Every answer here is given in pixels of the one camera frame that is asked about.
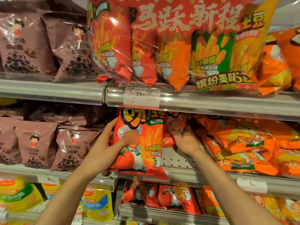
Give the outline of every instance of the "hand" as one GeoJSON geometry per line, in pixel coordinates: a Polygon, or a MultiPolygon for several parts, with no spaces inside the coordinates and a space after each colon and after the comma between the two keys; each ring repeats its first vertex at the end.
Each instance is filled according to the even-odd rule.
{"type": "Polygon", "coordinates": [[[96,143],[85,157],[81,165],[76,169],[92,181],[98,174],[105,171],[115,160],[119,151],[130,143],[130,139],[125,136],[112,146],[108,145],[111,131],[116,125],[118,118],[107,124],[96,143]]]}
{"type": "Polygon", "coordinates": [[[173,128],[169,128],[169,131],[174,137],[176,145],[183,153],[193,158],[193,155],[195,153],[199,153],[200,151],[202,151],[195,134],[190,129],[190,126],[188,124],[185,125],[185,131],[182,137],[179,136],[177,131],[173,128]]]}

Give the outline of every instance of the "forearm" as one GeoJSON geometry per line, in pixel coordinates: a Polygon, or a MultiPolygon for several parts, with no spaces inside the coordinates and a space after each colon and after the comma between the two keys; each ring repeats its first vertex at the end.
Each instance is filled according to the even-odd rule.
{"type": "Polygon", "coordinates": [[[89,182],[79,166],[55,193],[35,225],[71,224],[89,182]]]}
{"type": "Polygon", "coordinates": [[[204,151],[197,150],[193,159],[231,225],[280,225],[267,209],[244,192],[204,151]]]}

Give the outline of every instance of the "person's left hand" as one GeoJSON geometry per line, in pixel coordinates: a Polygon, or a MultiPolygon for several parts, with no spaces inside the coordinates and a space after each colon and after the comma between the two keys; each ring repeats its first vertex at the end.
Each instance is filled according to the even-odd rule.
{"type": "Polygon", "coordinates": [[[96,143],[85,157],[81,165],[77,168],[86,178],[92,181],[98,174],[105,171],[115,160],[119,151],[130,144],[128,137],[123,137],[114,145],[109,146],[110,133],[116,125],[118,118],[107,124],[96,143]]]}

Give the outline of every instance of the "shelf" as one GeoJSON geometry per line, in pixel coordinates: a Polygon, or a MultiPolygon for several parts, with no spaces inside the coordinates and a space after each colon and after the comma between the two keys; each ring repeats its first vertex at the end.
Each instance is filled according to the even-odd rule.
{"type": "Polygon", "coordinates": [[[119,219],[126,220],[128,217],[136,221],[158,224],[166,222],[168,224],[197,224],[197,225],[228,225],[225,218],[210,215],[195,216],[186,212],[149,208],[134,204],[121,204],[119,207],[119,219]]]}
{"type": "Polygon", "coordinates": [[[102,105],[105,85],[95,80],[80,79],[80,83],[52,83],[50,76],[24,79],[23,74],[0,73],[0,96],[55,102],[102,105]]]}
{"type": "MultiPolygon", "coordinates": [[[[39,182],[39,175],[44,175],[50,178],[58,178],[62,183],[70,175],[69,172],[64,171],[50,171],[43,169],[35,169],[26,167],[22,164],[6,165],[0,163],[0,177],[19,179],[23,178],[30,182],[39,182]]],[[[98,175],[88,187],[100,190],[107,190],[113,192],[117,186],[118,178],[115,172],[108,173],[107,176],[98,175]]]]}
{"type": "MultiPolygon", "coordinates": [[[[124,92],[124,87],[110,83],[106,89],[107,105],[124,107],[124,92]]],[[[300,121],[300,93],[296,92],[261,99],[160,91],[159,100],[159,109],[165,111],[300,121]]]]}
{"type": "MultiPolygon", "coordinates": [[[[160,183],[171,183],[173,185],[187,185],[195,188],[208,185],[196,163],[188,155],[179,149],[175,151],[171,147],[163,148],[163,168],[170,172],[170,182],[155,179],[151,180],[145,176],[136,176],[123,173],[116,173],[118,178],[128,178],[144,181],[155,181],[160,183]]],[[[263,176],[254,174],[243,174],[227,172],[231,178],[248,178],[253,181],[266,181],[269,194],[284,194],[300,196],[300,180],[290,178],[280,178],[273,176],[263,176]]]]}
{"type": "MultiPolygon", "coordinates": [[[[8,213],[6,216],[6,220],[29,220],[29,221],[36,221],[40,214],[43,212],[49,200],[35,206],[34,208],[28,210],[27,212],[23,213],[8,213]]],[[[82,211],[81,206],[78,207],[77,211],[82,211]]],[[[99,222],[92,218],[85,217],[82,221],[83,225],[120,225],[121,221],[118,220],[109,220],[106,222],[99,222]]]]}

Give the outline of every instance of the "person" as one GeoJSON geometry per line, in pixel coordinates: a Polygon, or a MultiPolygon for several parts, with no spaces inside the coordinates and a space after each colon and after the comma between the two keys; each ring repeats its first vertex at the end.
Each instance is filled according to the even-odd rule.
{"type": "MultiPolygon", "coordinates": [[[[35,225],[69,225],[72,223],[84,190],[98,174],[105,171],[119,151],[133,144],[127,136],[109,146],[117,118],[107,124],[81,165],[66,179],[46,206],[35,225]]],[[[199,146],[189,125],[183,136],[170,128],[178,148],[191,156],[211,186],[230,225],[280,225],[268,210],[255,202],[199,146]]]]}

